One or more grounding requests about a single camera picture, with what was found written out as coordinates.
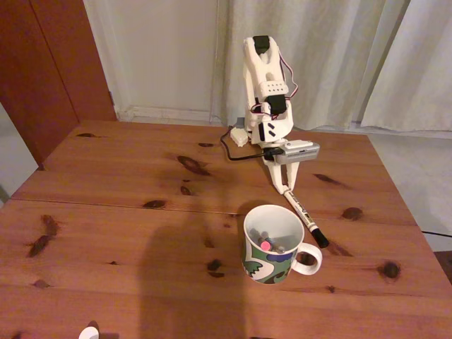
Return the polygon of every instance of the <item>black cable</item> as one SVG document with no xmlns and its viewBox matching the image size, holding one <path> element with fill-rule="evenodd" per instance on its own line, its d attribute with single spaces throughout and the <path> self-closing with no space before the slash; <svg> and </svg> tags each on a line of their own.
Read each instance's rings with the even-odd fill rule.
<svg viewBox="0 0 452 339">
<path fill-rule="evenodd" d="M 440 237 L 448 237 L 448 238 L 452 238 L 452 235 L 449 235 L 449 234 L 442 234 L 442 233 L 428 232 L 428 231 L 422 231 L 422 233 L 425 233 L 425 234 L 432 234 L 432 235 L 439 235 Z"/>
<path fill-rule="evenodd" d="M 229 152 L 229 148 L 227 147 L 226 142 L 223 140 L 227 135 L 229 135 L 230 131 L 232 128 L 228 128 L 227 132 L 225 134 L 223 134 L 220 138 L 221 143 L 224 145 L 224 147 L 226 148 L 226 153 L 227 153 L 227 158 L 231 161 L 238 161 L 238 160 L 247 160 L 247 159 L 253 159 L 255 157 L 263 157 L 264 153 L 259 153 L 259 154 L 253 154 L 253 155 L 247 155 L 246 157 L 231 157 L 231 154 Z"/>
</svg>

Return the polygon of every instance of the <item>marker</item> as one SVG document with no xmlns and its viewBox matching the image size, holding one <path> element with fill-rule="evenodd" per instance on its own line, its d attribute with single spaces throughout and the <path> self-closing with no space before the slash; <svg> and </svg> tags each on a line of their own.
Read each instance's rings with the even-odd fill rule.
<svg viewBox="0 0 452 339">
<path fill-rule="evenodd" d="M 299 203 L 297 197 L 293 194 L 292 191 L 287 190 L 284 192 L 284 196 L 289 201 L 290 205 L 297 211 L 297 214 L 299 215 L 300 219 L 306 226 L 306 228 L 310 231 L 312 234 L 312 237 L 316 240 L 318 246 L 321 249 L 324 249 L 327 247 L 330 242 L 328 239 L 325 238 L 321 230 L 319 229 L 319 226 L 316 225 L 316 223 L 312 220 L 311 216 L 308 214 L 308 212 L 304 209 L 301 203 Z"/>
<path fill-rule="evenodd" d="M 262 232 L 261 237 L 258 239 L 259 246 L 264 251 L 274 251 L 278 254 L 284 253 L 285 249 L 283 246 L 277 245 L 272 239 L 268 237 L 267 232 Z"/>
<path fill-rule="evenodd" d="M 264 239 L 263 237 L 259 237 L 258 239 L 258 243 L 259 246 L 264 250 L 264 251 L 271 251 L 271 243 L 267 241 L 267 239 Z"/>
</svg>

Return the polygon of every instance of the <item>mug pattern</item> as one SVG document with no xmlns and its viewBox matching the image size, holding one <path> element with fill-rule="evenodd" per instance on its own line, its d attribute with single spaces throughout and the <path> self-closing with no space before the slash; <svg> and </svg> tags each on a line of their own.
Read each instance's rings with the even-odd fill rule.
<svg viewBox="0 0 452 339">
<path fill-rule="evenodd" d="M 276 284 L 288 276 L 296 255 L 297 251 L 287 254 L 267 254 L 245 239 L 242 265 L 246 274 L 258 283 Z"/>
</svg>

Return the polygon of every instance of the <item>wooden door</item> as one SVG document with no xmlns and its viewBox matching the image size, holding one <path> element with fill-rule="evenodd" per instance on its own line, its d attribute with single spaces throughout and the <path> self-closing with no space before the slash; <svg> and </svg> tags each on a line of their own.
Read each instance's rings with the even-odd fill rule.
<svg viewBox="0 0 452 339">
<path fill-rule="evenodd" d="M 116 120 L 82 0 L 0 13 L 0 102 L 39 164 L 80 120 Z"/>
</svg>

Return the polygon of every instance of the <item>wooden table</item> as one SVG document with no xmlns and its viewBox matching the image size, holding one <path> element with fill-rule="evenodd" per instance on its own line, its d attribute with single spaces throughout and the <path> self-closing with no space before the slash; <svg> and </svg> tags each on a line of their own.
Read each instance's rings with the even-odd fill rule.
<svg viewBox="0 0 452 339">
<path fill-rule="evenodd" d="M 452 337 L 451 285 L 366 136 L 290 135 L 321 145 L 295 193 L 331 245 L 316 275 L 246 277 L 244 215 L 290 206 L 224 131 L 75 128 L 0 210 L 0 338 Z"/>
</svg>

